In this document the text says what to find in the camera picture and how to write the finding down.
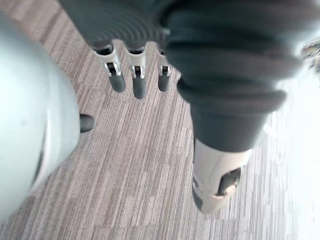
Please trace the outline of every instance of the black rubber finger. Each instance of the black rubber finger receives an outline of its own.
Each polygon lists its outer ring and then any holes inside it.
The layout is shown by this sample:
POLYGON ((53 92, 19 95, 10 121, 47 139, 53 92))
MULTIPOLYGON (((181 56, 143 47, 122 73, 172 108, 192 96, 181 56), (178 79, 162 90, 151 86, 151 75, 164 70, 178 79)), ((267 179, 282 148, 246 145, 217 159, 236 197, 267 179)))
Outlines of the black rubber finger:
POLYGON ((122 74, 120 76, 110 76, 109 80, 112 89, 115 90, 117 93, 122 93, 126 89, 126 82, 122 74))
POLYGON ((159 76, 158 88, 161 92, 166 92, 169 88, 169 77, 167 75, 159 76))
POLYGON ((143 99, 146 95, 146 80, 141 77, 133 78, 133 95, 136 99, 143 99))
POLYGON ((89 132, 95 128, 95 118, 89 114, 80 114, 80 133, 89 132))

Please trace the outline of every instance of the gray striped carpet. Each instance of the gray striped carpet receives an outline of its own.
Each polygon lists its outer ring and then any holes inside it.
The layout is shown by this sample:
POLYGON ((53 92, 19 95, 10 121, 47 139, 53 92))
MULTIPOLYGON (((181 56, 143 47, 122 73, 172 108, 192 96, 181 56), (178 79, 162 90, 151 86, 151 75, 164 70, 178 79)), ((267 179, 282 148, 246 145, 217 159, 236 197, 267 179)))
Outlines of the gray striped carpet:
MULTIPOLYGON (((120 42, 127 88, 118 94, 57 1, 0 0, 0 9, 44 45, 74 85, 81 112, 97 119, 94 131, 0 225, 1 240, 320 238, 319 139, 310 140, 319 121, 307 115, 319 109, 313 99, 302 105, 291 96, 270 117, 235 196, 205 216, 191 195, 189 106, 176 91, 176 70, 170 90, 158 90, 155 46, 146 50, 147 97, 137 100, 120 42)), ((294 96, 301 88, 287 86, 294 96)))

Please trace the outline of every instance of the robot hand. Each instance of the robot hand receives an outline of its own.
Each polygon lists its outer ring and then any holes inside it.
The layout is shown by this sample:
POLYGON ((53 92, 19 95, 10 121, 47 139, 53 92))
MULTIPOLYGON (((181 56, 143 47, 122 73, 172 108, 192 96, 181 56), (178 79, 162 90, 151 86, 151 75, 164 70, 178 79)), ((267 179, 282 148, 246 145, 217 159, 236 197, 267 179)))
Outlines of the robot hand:
POLYGON ((96 52, 112 87, 125 82, 112 39, 127 46, 133 93, 146 94, 144 43, 154 41, 159 89, 170 64, 190 103, 194 130, 192 194, 203 213, 235 192, 269 113, 285 101, 278 82, 303 67, 299 49, 319 32, 313 0, 59 0, 96 52))

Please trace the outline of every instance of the white robot part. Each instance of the white robot part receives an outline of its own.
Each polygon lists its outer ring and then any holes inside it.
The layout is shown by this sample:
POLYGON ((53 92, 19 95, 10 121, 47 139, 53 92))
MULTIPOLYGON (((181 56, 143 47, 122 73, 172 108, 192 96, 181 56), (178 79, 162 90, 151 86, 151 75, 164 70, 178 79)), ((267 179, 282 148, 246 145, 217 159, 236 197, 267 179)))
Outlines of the white robot part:
POLYGON ((141 53, 135 54, 126 49, 125 53, 128 57, 132 78, 140 77, 143 79, 146 70, 146 52, 143 50, 141 53))
POLYGON ((121 75, 121 63, 119 61, 119 57, 115 47, 112 48, 112 52, 110 54, 102 55, 96 51, 93 52, 99 58, 99 61, 102 63, 102 65, 105 67, 109 77, 112 77, 114 75, 121 75))
POLYGON ((236 191, 243 175, 243 166, 251 154, 251 149, 224 152, 195 140, 192 194, 202 213, 214 213, 228 201, 236 191))
POLYGON ((0 53, 1 221, 70 155, 80 116, 64 73, 1 12, 0 53))

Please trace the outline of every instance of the robotic finger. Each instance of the robotic finger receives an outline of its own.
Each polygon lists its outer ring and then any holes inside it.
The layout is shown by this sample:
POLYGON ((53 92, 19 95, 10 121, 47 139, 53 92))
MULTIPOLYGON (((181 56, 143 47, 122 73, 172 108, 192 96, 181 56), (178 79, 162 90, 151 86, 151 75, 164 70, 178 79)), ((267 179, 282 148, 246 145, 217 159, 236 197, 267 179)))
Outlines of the robotic finger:
POLYGON ((171 66, 165 56, 165 52, 159 46, 156 51, 157 67, 158 67, 158 88, 161 92, 166 92, 169 88, 169 76, 171 74, 171 66))
POLYGON ((147 92, 145 71, 145 43, 126 44, 125 53, 129 61, 132 75, 133 94, 137 99, 143 99, 147 92))
POLYGON ((113 90, 117 93, 123 92, 126 89, 126 82, 121 72, 121 62, 112 41, 93 52, 106 69, 113 90))

